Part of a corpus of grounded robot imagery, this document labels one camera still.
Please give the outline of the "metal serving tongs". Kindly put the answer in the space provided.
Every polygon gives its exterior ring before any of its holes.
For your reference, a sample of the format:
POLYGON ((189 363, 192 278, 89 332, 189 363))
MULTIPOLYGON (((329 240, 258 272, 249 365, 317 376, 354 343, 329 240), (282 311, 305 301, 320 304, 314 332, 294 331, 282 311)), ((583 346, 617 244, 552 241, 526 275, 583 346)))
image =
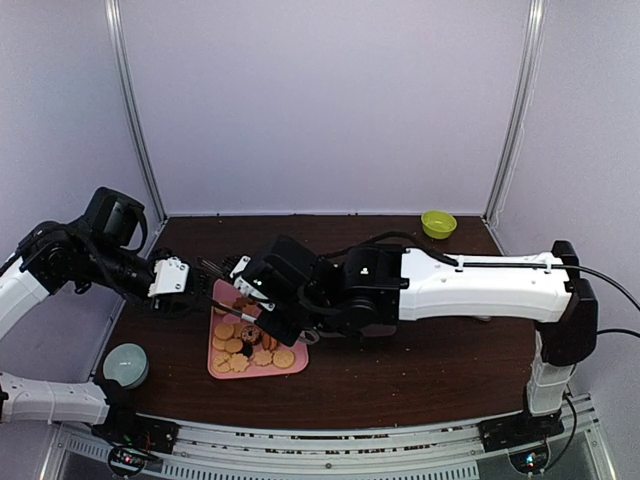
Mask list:
MULTIPOLYGON (((243 259, 241 255, 225 257, 221 262, 216 263, 204 256, 197 257, 198 266, 211 278, 212 288, 218 283, 227 284, 231 279, 232 270, 243 259)), ((260 314, 260 310, 255 302, 239 294, 232 301, 213 300, 214 312, 221 315, 230 314, 241 320, 254 323, 260 314)))

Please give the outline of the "chocolate swirl cookie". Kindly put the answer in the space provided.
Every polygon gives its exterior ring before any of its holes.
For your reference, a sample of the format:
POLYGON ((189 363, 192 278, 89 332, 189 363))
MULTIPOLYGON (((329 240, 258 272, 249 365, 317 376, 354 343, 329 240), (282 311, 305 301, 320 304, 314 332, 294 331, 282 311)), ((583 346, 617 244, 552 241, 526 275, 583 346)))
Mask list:
POLYGON ((262 332, 255 325, 247 325, 240 332, 240 339, 244 344, 257 345, 261 342, 262 332))

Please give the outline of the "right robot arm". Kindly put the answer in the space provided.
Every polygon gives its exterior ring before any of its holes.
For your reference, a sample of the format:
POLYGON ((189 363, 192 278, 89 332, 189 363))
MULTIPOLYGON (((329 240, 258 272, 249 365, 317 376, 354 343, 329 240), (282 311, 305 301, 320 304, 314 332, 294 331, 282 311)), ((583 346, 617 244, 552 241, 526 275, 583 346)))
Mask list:
POLYGON ((448 256, 370 240, 319 255, 281 235, 239 258, 230 283, 261 311, 257 324, 286 345, 306 335, 388 335, 402 321, 516 318, 536 329, 519 440, 535 440, 562 404, 575 366, 595 349, 599 305, 570 243, 524 257, 448 256))

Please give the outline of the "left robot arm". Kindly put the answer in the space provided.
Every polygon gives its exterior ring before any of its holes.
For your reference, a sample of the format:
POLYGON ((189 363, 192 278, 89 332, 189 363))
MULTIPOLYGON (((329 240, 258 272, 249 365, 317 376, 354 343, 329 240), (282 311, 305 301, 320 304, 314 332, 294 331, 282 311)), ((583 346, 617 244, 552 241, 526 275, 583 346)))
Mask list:
POLYGON ((115 380, 89 370, 106 329, 109 296, 157 317, 204 305, 211 281, 165 251, 142 258, 125 237, 85 223, 35 227, 1 267, 1 420, 105 425, 123 444, 144 424, 115 380))

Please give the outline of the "pink plastic tray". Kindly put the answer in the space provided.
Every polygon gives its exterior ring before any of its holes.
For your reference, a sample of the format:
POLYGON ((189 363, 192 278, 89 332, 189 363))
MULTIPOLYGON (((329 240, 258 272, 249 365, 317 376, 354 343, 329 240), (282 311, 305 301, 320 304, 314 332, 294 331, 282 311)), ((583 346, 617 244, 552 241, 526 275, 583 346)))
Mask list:
POLYGON ((255 326, 261 312, 230 284, 218 281, 213 289, 207 367, 218 380, 239 380, 303 371, 309 361, 307 345, 289 347, 255 326))

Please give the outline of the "round tan cookie bottom right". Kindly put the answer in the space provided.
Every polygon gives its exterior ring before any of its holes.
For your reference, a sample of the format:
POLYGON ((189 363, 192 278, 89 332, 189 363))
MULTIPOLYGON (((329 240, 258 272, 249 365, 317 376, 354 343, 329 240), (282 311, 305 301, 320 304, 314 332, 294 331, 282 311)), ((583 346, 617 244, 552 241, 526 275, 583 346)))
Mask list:
POLYGON ((296 356, 291 350, 278 350, 273 353, 272 363, 280 369, 291 368, 296 361, 296 356))

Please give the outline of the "green plastic bowl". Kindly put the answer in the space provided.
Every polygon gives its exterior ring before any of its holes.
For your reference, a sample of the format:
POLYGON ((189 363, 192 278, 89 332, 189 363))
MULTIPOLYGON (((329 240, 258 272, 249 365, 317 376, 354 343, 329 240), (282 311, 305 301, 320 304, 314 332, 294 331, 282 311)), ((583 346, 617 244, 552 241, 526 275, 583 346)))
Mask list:
POLYGON ((421 215, 423 233, 434 240, 448 239, 457 229, 457 220, 447 212, 432 210, 421 215))

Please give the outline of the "left frame post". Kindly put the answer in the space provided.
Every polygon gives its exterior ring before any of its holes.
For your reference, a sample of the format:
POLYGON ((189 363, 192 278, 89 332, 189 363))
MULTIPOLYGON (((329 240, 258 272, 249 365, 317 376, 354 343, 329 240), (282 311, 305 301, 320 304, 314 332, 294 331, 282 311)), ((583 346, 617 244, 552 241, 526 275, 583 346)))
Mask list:
POLYGON ((131 68, 127 55, 120 2, 117 0, 105 0, 104 8, 107 29, 112 44, 120 89, 124 101, 126 121, 133 142, 135 155, 141 171, 143 183, 150 197, 154 215, 160 223, 164 223, 167 221, 168 215, 161 199, 158 182, 151 164, 139 108, 136 101, 131 68))

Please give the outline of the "frame post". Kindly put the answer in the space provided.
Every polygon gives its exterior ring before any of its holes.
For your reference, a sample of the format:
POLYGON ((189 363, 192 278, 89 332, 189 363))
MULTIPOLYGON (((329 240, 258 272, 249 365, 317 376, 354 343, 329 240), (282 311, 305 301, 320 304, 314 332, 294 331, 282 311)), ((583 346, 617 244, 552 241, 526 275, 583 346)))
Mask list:
POLYGON ((133 142, 135 155, 141 171, 143 183, 150 197, 154 215, 160 223, 164 223, 167 221, 168 215, 161 199, 158 182, 151 164, 139 108, 136 101, 131 68, 127 55, 120 2, 117 0, 105 0, 104 8, 107 29, 112 44, 120 89, 124 101, 126 121, 133 142))
POLYGON ((514 99, 493 186, 484 212, 484 220, 491 228, 496 228, 499 224, 499 216, 506 203, 519 148, 524 137, 524 122, 534 91, 543 40, 546 5, 547 2, 543 0, 529 2, 514 99))

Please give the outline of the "right frame post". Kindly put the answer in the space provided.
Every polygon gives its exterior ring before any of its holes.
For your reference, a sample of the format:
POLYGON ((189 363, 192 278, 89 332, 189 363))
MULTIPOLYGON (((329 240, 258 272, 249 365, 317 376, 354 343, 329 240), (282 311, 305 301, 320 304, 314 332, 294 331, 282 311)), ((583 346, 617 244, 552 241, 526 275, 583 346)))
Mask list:
POLYGON ((543 0, 529 2, 514 99, 493 186, 484 212, 484 220, 491 228, 496 228, 499 224, 499 216, 506 203, 519 148, 524 137, 524 122, 534 91, 543 40, 546 5, 547 2, 543 0))

